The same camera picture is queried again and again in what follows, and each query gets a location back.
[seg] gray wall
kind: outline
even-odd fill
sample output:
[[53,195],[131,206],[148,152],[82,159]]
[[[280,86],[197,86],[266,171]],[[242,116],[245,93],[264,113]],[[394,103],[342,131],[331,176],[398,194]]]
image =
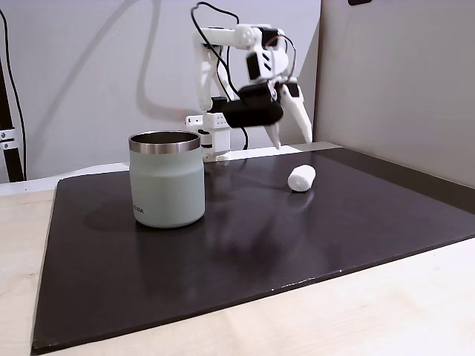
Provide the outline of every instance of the gray wall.
[[475,186],[475,1],[325,0],[318,138]]
[[[13,75],[26,122],[30,179],[124,162],[131,134],[184,128],[184,117],[199,112],[189,16],[195,3],[0,1],[9,23]],[[320,1],[300,1],[298,6],[289,6],[287,0],[212,3],[236,12],[242,23],[271,23],[293,39],[296,73],[304,68],[300,78],[312,117]],[[202,26],[234,26],[233,18],[206,7],[197,11],[197,19]],[[3,40],[0,43],[4,63]],[[308,56],[309,47],[314,51]],[[244,52],[231,50],[230,62],[233,82],[238,87],[246,84]],[[10,87],[8,93],[19,128]],[[289,118],[282,123],[284,143],[303,142]],[[249,130],[249,141],[251,148],[271,145],[262,128]],[[242,132],[233,131],[232,148],[242,146]],[[0,182],[6,181],[0,155]]]

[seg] insulated mug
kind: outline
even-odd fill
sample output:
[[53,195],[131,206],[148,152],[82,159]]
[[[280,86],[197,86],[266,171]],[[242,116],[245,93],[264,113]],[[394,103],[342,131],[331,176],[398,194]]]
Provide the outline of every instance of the insulated mug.
[[152,228],[194,223],[205,213],[200,136],[185,131],[129,137],[135,219]]

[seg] white marshmallow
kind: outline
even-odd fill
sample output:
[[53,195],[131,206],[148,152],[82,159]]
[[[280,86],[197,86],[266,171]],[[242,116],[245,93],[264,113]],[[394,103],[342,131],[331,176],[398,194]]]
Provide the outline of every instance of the white marshmallow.
[[315,179],[315,169],[311,165],[294,168],[287,183],[293,191],[308,191]]

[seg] dark tabletop surface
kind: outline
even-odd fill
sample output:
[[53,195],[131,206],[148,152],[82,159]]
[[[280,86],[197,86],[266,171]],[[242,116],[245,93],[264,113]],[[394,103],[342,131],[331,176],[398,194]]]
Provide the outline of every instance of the dark tabletop surface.
[[[312,165],[310,191],[287,177]],[[346,148],[205,164],[193,225],[134,220],[128,172],[59,182],[33,353],[172,323],[475,234],[475,190]]]

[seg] wire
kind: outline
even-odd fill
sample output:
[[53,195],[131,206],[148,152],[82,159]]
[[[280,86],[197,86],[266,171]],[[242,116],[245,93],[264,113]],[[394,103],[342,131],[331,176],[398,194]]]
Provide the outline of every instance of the wire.
[[219,12],[219,13],[225,13],[226,15],[230,15],[232,17],[234,17],[236,19],[236,23],[239,24],[239,16],[234,14],[234,13],[230,13],[229,11],[225,11],[225,10],[221,10],[221,9],[218,9],[217,7],[211,5],[210,3],[208,2],[205,2],[205,1],[199,1],[194,7],[191,8],[190,10],[190,14],[191,14],[191,20],[193,21],[193,24],[194,26],[196,27],[198,33],[201,35],[201,37],[203,38],[203,41],[208,45],[208,49],[210,49],[214,55],[217,57],[218,61],[221,62],[221,64],[223,64],[224,66],[224,69],[226,69],[226,73],[228,74],[228,82],[229,82],[229,86],[231,87],[232,91],[235,92],[235,94],[237,95],[237,97],[239,98],[239,93],[238,91],[236,90],[235,86],[232,84],[232,81],[231,81],[231,73],[229,72],[229,67],[228,65],[224,62],[224,59],[221,58],[220,54],[218,52],[216,52],[216,50],[214,49],[213,45],[211,43],[209,43],[208,39],[206,38],[205,34],[203,33],[203,31],[201,30],[200,28],[200,25],[197,23],[196,19],[194,18],[194,11],[200,6],[200,5],[206,5],[207,7],[210,7],[211,9]]
[[[223,52],[223,46],[220,46],[220,55],[221,55],[222,52]],[[229,46],[228,46],[228,50],[227,50],[227,54],[226,54],[226,62],[227,62],[227,65],[229,65]],[[223,90],[224,90],[224,93],[226,93],[226,96],[228,97],[228,100],[231,101],[231,98],[229,97],[229,94],[228,94],[228,92],[226,91],[226,89],[224,88],[223,82],[221,81],[220,74],[219,74],[219,72],[217,71],[217,69],[218,69],[219,67],[220,67],[220,62],[218,61],[217,64],[216,64],[217,80],[220,81],[220,84],[221,84],[221,87],[222,87]],[[247,150],[247,148],[249,147],[249,137],[247,136],[247,132],[246,132],[246,129],[245,129],[245,128],[240,128],[240,129],[243,131],[244,137],[246,137],[246,143],[244,143],[243,150]]]
[[294,69],[295,69],[295,59],[297,58],[297,50],[295,49],[295,46],[294,46],[294,42],[292,42],[292,40],[285,36],[285,35],[281,35],[282,37],[284,37],[285,39],[288,39],[290,44],[292,45],[292,48],[294,49],[294,61],[292,63],[292,69],[290,71],[290,75],[289,75],[289,78],[287,78],[287,81],[285,82],[286,84],[289,82],[290,78],[292,78],[292,75],[294,73]]
[[247,136],[247,132],[245,128],[240,128],[244,132],[244,137],[246,137],[246,143],[244,144],[243,150],[247,150],[249,146],[249,137]]
[[[220,46],[220,55],[221,53],[223,52],[223,46]],[[217,76],[217,80],[220,81],[220,84],[221,84],[221,87],[224,91],[224,93],[226,94],[226,96],[228,97],[228,100],[231,101],[231,97],[229,96],[228,94],[228,91],[224,88],[224,85],[223,85],[223,82],[221,81],[221,77],[220,77],[220,73],[218,71],[218,68],[220,67],[220,61],[217,61],[216,63],[216,76]]]
[[18,92],[16,91],[15,81],[13,80],[12,68],[10,66],[10,51],[8,49],[8,26],[7,26],[7,19],[3,14],[3,11],[0,10],[0,15],[3,18],[4,24],[4,33],[5,33],[5,53],[7,57],[7,67],[8,67],[8,75],[10,76],[10,81],[12,83],[13,92],[15,93],[15,100],[16,100],[16,107],[18,108],[18,114],[20,116],[20,122],[22,124],[22,136],[23,136],[23,177],[24,180],[27,180],[27,138],[26,133],[24,131],[24,121],[23,121],[23,113],[22,107],[20,106],[20,100],[18,98]]

